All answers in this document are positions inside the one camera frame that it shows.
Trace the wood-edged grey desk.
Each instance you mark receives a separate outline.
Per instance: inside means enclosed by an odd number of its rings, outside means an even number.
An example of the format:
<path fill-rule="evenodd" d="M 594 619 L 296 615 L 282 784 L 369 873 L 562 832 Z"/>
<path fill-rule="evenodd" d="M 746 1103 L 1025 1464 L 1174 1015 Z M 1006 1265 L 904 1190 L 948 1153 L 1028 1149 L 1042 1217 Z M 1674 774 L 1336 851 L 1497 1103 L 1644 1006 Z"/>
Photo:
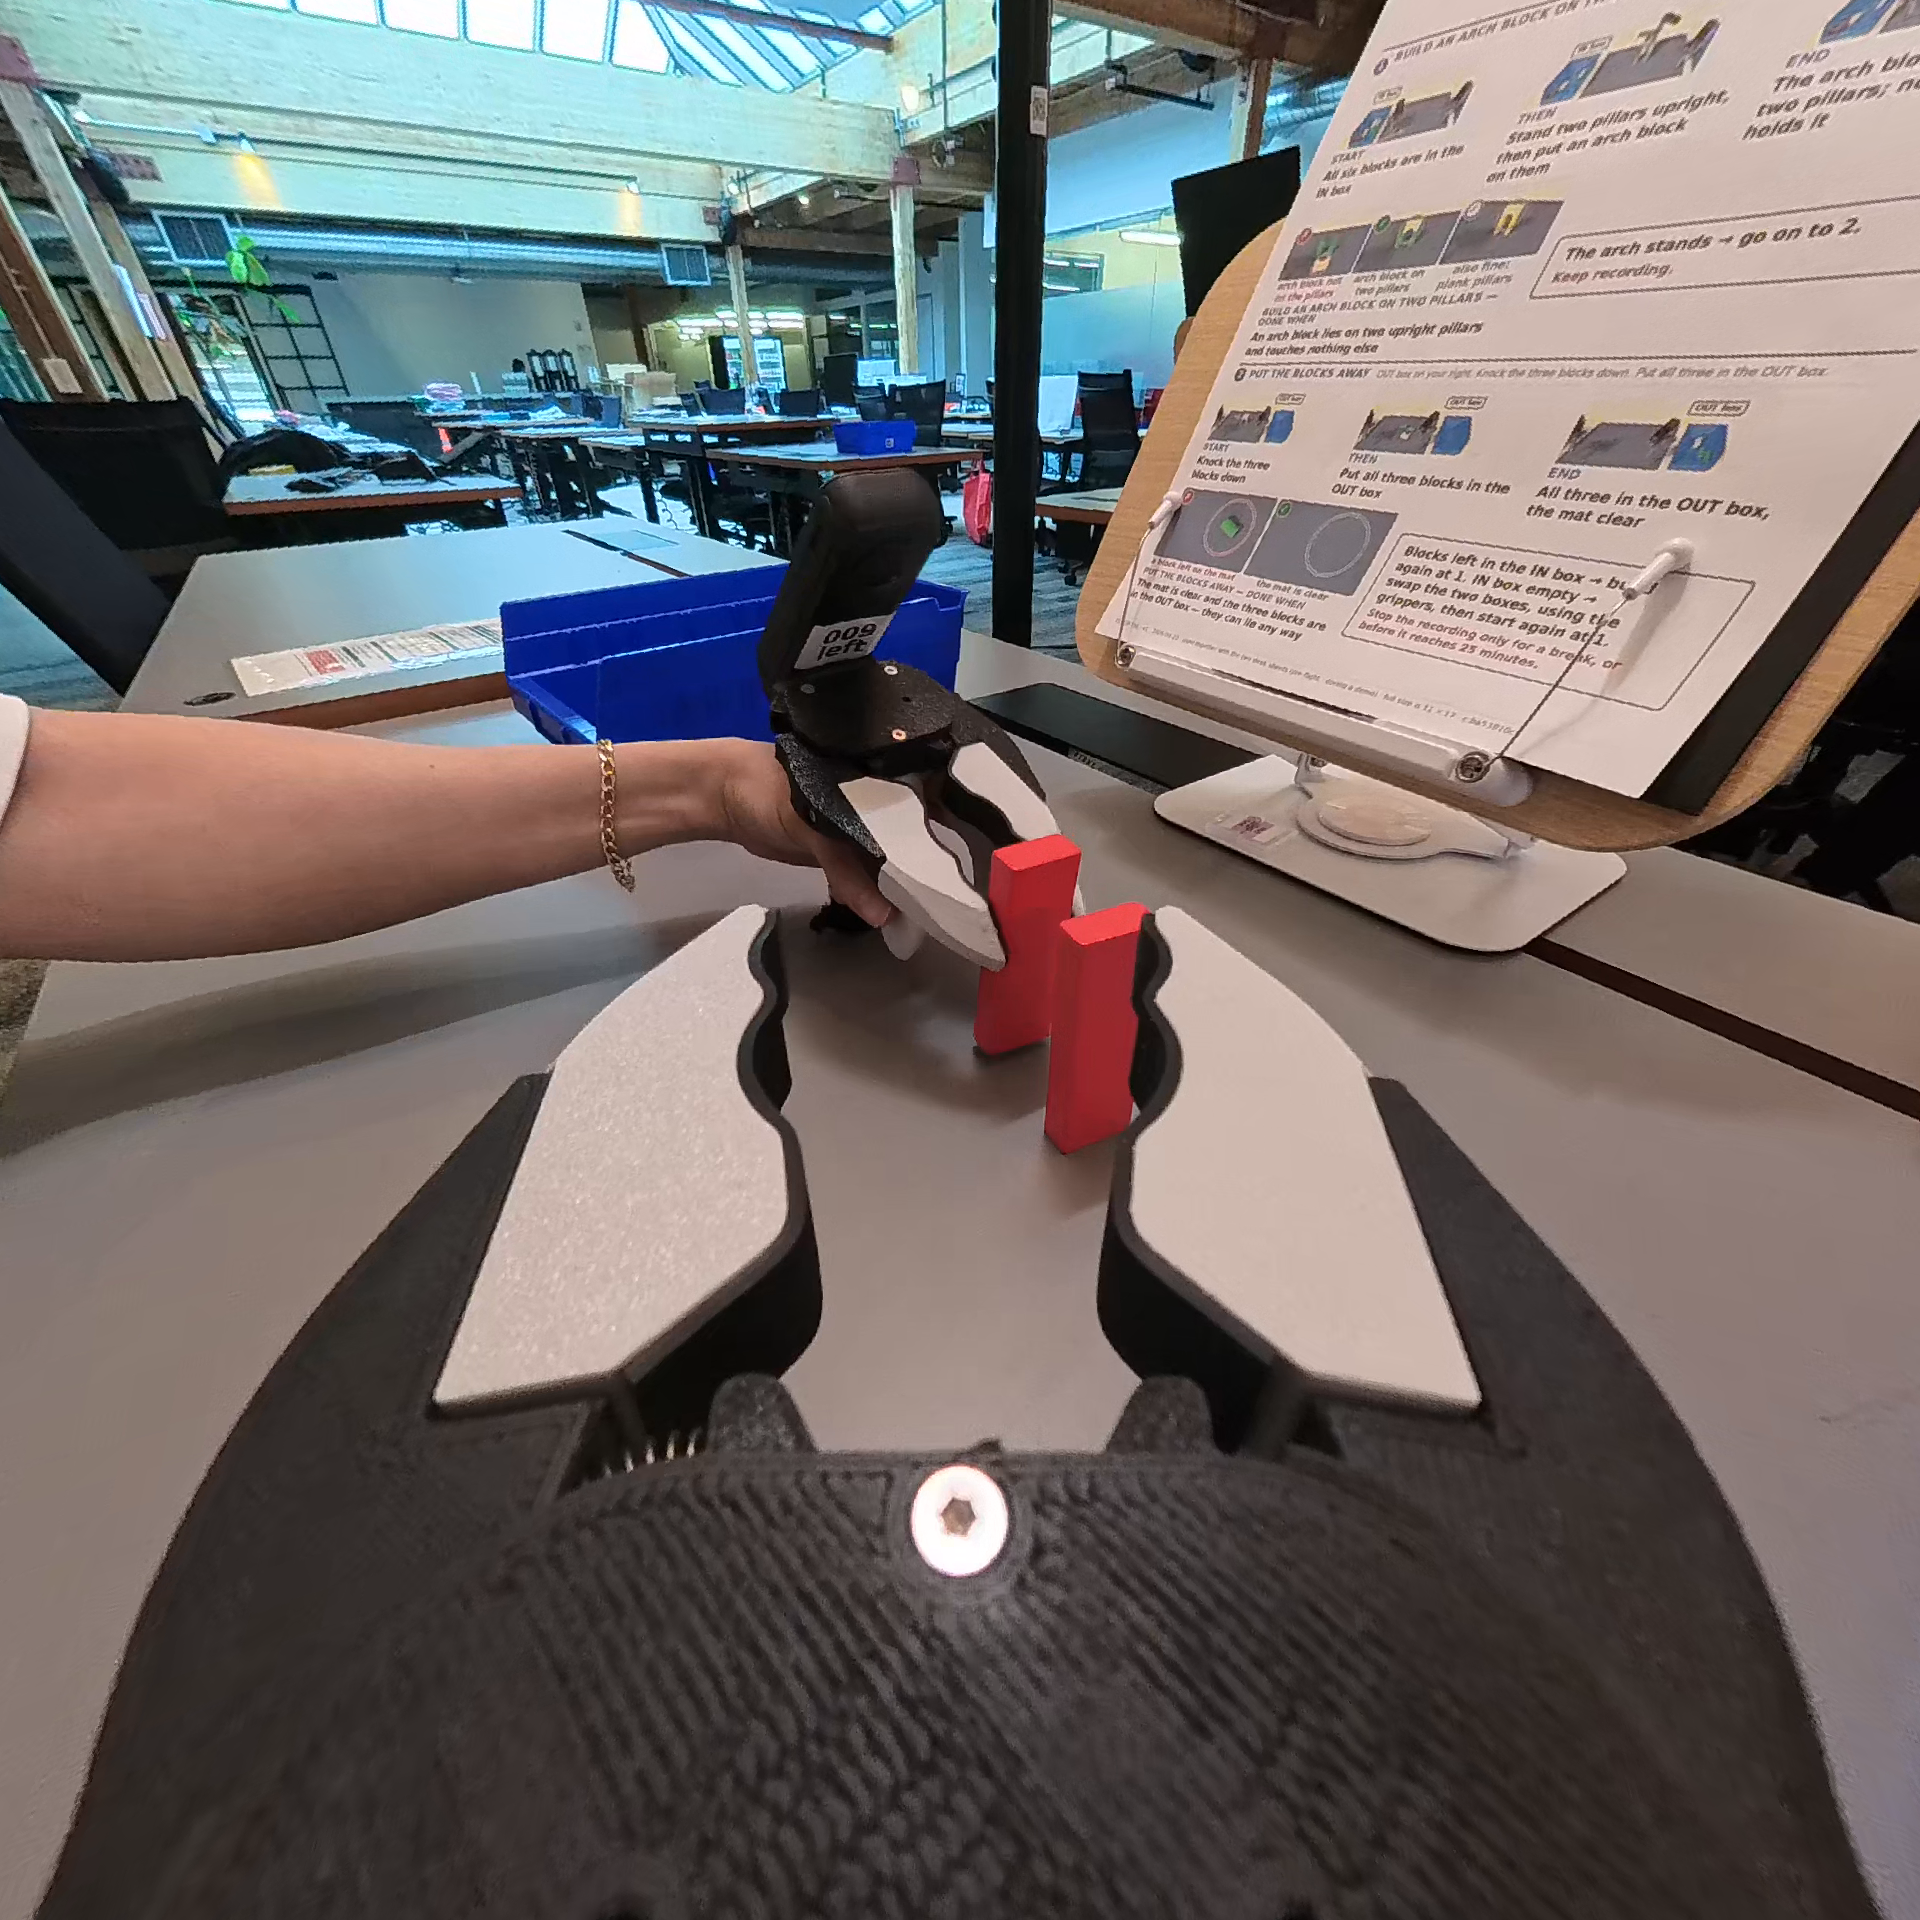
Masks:
<path fill-rule="evenodd" d="M 508 692 L 498 649 L 268 695 L 248 695 L 232 661 L 474 623 L 546 593 L 767 565 L 768 556 L 746 547 L 632 516 L 203 557 L 122 709 L 339 729 L 498 701 Z"/>

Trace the black monitor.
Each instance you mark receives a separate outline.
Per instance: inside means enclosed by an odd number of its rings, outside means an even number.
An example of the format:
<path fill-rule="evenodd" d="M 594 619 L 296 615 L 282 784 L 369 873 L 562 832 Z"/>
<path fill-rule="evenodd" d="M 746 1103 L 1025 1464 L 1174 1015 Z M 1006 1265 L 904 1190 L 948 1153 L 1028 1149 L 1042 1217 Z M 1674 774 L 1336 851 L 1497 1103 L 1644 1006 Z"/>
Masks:
<path fill-rule="evenodd" d="M 1300 185 L 1304 151 L 1299 147 L 1171 183 L 1188 317 L 1198 315 L 1211 285 L 1236 253 L 1290 214 Z"/>

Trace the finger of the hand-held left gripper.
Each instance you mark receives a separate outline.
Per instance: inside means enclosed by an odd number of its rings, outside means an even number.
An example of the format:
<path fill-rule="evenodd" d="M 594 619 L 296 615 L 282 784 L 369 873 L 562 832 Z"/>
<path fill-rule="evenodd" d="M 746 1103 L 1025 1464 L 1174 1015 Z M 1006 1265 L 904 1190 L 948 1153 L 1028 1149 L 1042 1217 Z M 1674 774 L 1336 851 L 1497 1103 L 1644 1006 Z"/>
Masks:
<path fill-rule="evenodd" d="M 1011 737 L 969 740 L 923 779 L 929 821 L 956 835 L 976 888 L 991 887 L 993 855 L 1062 832 L 1052 806 Z"/>
<path fill-rule="evenodd" d="M 840 788 L 880 853 L 880 893 L 912 927 L 887 931 L 889 951 L 905 958 L 921 937 L 930 937 L 978 969 L 1003 969 L 1006 951 L 991 903 L 934 836 L 919 788 L 872 774 L 847 779 Z"/>

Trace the person's left hand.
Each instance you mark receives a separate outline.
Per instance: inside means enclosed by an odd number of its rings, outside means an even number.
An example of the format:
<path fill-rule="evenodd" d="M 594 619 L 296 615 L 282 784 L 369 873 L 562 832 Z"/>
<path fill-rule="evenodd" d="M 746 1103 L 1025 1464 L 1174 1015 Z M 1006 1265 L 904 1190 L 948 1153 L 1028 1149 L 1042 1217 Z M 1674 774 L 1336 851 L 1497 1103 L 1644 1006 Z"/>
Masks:
<path fill-rule="evenodd" d="M 833 903 L 872 927 L 889 927 L 896 908 L 884 900 L 866 856 L 848 839 L 803 821 L 775 747 L 726 737 L 714 749 L 723 836 L 758 856 L 818 870 Z"/>

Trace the black pillar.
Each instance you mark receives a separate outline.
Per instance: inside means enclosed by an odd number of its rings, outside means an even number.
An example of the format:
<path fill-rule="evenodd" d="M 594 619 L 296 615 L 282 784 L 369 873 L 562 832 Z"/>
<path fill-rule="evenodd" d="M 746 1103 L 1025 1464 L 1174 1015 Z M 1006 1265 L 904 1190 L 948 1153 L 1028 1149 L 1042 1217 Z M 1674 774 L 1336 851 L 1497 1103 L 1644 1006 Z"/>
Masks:
<path fill-rule="evenodd" d="M 996 3 L 993 632 L 1033 641 L 1050 3 Z"/>

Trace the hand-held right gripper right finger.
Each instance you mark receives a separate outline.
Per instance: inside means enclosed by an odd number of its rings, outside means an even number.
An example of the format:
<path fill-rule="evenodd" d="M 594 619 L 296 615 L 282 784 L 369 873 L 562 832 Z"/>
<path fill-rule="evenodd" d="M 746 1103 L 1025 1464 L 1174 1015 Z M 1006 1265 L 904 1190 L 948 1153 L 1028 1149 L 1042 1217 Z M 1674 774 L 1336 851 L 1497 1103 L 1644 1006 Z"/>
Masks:
<path fill-rule="evenodd" d="M 1201 918 L 1144 925 L 1134 1092 L 1098 1318 L 1178 1376 L 1224 1449 L 1283 1449 L 1310 1408 L 1473 1416 L 1481 1387 L 1354 1049 Z"/>

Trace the red plank block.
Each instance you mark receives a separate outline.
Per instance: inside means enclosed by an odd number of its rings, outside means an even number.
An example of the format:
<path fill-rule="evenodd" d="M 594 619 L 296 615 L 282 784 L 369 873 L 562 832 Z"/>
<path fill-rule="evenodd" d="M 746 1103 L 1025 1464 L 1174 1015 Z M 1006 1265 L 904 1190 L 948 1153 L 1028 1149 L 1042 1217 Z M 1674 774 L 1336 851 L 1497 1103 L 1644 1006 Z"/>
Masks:
<path fill-rule="evenodd" d="M 1062 832 L 993 855 L 987 903 L 1003 964 L 978 977 L 974 1045 L 985 1056 L 1050 1038 L 1062 927 L 1083 908 L 1080 845 Z"/>
<path fill-rule="evenodd" d="M 1050 1004 L 1046 1135 L 1064 1153 L 1118 1135 L 1137 1110 L 1132 1068 L 1142 903 L 1059 927 Z"/>

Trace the person's left forearm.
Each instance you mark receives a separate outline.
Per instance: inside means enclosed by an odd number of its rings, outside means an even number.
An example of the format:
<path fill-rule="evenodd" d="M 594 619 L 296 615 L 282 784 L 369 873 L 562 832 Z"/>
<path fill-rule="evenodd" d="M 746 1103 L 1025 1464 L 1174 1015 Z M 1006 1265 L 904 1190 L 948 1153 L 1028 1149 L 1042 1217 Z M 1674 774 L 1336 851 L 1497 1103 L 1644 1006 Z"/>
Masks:
<path fill-rule="evenodd" d="M 326 943 L 726 839 L 715 742 L 451 749 L 6 699 L 6 958 Z"/>

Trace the label sheet in plastic sleeve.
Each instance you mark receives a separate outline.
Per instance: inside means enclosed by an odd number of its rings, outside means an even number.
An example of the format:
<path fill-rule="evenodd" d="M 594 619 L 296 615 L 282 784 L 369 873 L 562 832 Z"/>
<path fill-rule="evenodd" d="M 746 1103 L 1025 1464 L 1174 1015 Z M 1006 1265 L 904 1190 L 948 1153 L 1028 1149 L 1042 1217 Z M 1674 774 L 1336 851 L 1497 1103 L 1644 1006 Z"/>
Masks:
<path fill-rule="evenodd" d="M 466 661 L 502 661 L 502 619 L 451 622 L 415 630 L 336 640 L 230 661 L 250 699 L 392 673 L 426 673 Z"/>

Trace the black partition panel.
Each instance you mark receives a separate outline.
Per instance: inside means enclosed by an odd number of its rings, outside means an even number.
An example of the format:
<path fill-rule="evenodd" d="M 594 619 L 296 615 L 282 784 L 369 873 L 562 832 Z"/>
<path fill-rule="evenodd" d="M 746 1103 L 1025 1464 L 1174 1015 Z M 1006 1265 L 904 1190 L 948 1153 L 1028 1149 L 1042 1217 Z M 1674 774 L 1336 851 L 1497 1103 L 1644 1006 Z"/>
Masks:
<path fill-rule="evenodd" d="M 128 692 L 191 568 L 246 548 L 199 408 L 2 399 L 6 587 Z"/>

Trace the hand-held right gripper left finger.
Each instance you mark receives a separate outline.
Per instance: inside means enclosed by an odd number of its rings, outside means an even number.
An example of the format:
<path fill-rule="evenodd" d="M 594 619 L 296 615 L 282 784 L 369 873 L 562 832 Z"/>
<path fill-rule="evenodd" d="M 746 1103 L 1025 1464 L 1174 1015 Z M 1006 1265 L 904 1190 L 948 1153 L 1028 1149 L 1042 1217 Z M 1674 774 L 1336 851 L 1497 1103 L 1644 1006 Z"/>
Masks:
<path fill-rule="evenodd" d="M 744 905 L 559 1056 L 443 1360 L 443 1413 L 625 1400 L 702 1420 L 785 1374 L 823 1318 L 800 1142 L 782 1116 L 777 915 Z"/>

